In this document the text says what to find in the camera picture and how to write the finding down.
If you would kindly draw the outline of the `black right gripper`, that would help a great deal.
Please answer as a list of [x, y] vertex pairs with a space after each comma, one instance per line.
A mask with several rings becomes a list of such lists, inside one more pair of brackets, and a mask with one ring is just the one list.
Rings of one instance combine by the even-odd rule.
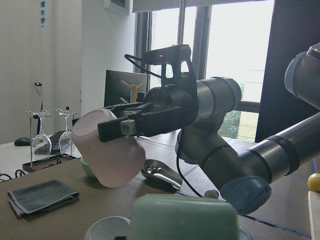
[[123, 136], [152, 137], [169, 133], [192, 124], [194, 119], [180, 106], [158, 105], [152, 102], [115, 104], [103, 107], [102, 110], [112, 112], [115, 120], [100, 122], [97, 125], [99, 140], [109, 142]]

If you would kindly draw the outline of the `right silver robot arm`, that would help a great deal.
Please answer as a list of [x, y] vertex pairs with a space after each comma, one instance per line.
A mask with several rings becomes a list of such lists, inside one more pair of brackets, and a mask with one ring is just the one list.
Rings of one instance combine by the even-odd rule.
[[258, 124], [245, 116], [236, 81], [218, 76], [196, 79], [187, 44], [151, 50], [142, 57], [126, 55], [126, 59], [137, 67], [161, 66], [161, 85], [150, 89], [141, 103], [110, 106], [116, 119], [98, 123], [100, 141], [179, 130], [178, 159], [198, 165], [241, 215], [256, 211], [270, 198], [272, 182], [320, 153], [319, 114], [237, 153], [218, 134], [226, 114], [240, 112], [236, 129], [229, 130], [240, 140], [253, 140]]

